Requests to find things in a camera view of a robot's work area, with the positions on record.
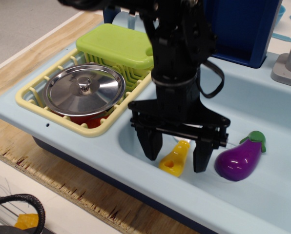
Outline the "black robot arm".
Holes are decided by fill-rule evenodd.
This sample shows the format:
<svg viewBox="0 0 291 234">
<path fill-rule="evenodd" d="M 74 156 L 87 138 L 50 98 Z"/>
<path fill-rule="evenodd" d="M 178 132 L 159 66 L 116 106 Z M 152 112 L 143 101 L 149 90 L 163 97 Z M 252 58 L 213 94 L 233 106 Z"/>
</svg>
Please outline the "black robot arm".
<svg viewBox="0 0 291 234">
<path fill-rule="evenodd" d="M 201 65 L 224 80 L 223 71 L 208 58 L 216 52 L 217 37 L 204 14 L 201 0 L 64 0 L 63 5 L 84 11 L 124 8 L 139 13 L 153 51 L 151 72 L 156 98 L 132 101 L 131 125 L 144 154 L 155 160 L 163 135 L 194 140 L 193 168 L 206 170 L 212 151 L 228 142 L 230 120 L 205 107 L 200 98 L 212 98 L 200 82 Z"/>
</svg>

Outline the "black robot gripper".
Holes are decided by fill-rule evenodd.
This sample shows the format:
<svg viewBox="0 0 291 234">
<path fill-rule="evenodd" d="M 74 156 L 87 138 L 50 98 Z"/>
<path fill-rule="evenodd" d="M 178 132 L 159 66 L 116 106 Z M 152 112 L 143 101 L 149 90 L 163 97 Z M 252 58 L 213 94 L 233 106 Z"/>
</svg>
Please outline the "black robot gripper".
<svg viewBox="0 0 291 234">
<path fill-rule="evenodd" d="M 226 146 L 230 120 L 210 109 L 200 100 L 201 69 L 192 70 L 185 77 L 169 79 L 152 72 L 156 98 L 132 101 L 131 125 L 137 132 L 145 156 L 156 160 L 163 145 L 163 135 L 193 138 L 193 169 L 196 173 L 207 169 L 214 149 Z"/>
</svg>

